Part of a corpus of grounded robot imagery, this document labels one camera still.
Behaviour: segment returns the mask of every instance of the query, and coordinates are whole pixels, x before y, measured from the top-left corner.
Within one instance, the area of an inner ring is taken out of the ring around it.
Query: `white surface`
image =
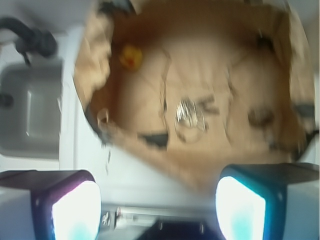
[[[0,0],[0,18],[15,17],[28,27],[64,32],[75,24],[84,24],[94,0]],[[0,43],[16,39],[1,30]]]
[[[0,186],[0,239],[34,240],[29,190]]]
[[[287,187],[283,239],[317,240],[319,237],[319,180]]]

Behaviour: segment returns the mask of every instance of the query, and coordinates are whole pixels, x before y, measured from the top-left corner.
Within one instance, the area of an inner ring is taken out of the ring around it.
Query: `cardboard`
[[[298,15],[238,1],[142,2],[132,2],[138,14],[95,8],[87,21],[74,84],[101,141],[203,193],[228,164],[290,162],[307,129],[293,105],[314,104]],[[138,71],[119,61],[126,44],[142,50]],[[203,125],[177,132],[183,99]],[[252,112],[271,116],[252,125]],[[165,134],[162,146],[142,137]]]

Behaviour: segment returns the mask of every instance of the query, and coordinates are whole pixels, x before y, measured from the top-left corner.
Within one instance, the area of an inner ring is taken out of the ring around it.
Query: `cardboard box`
[[[293,106],[314,104],[314,80],[296,12],[142,2],[137,14],[95,8],[75,64],[77,94],[104,144],[203,193],[228,164],[290,162],[303,149],[310,126]],[[142,52],[136,71],[121,62],[127,45]]]

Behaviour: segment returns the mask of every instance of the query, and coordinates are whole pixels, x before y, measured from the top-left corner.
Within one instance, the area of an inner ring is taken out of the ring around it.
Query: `white countertop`
[[[90,171],[99,184],[106,203],[143,206],[179,206],[213,208],[213,196],[199,196],[180,182],[167,177],[136,157],[114,146],[102,146],[88,124],[73,84],[74,65],[78,55],[83,26],[67,33],[55,34],[58,57],[64,60],[59,160],[24,159],[0,155],[0,171],[71,170]],[[23,62],[13,44],[0,53],[0,72],[9,64]],[[316,80],[316,109],[319,125],[319,76]],[[319,140],[308,150],[304,162],[319,164]]]

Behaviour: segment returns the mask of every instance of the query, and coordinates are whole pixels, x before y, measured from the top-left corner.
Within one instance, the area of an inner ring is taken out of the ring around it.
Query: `sink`
[[[61,60],[28,67],[15,64],[0,74],[0,93],[13,97],[0,106],[0,154],[10,157],[59,158],[62,93]]]

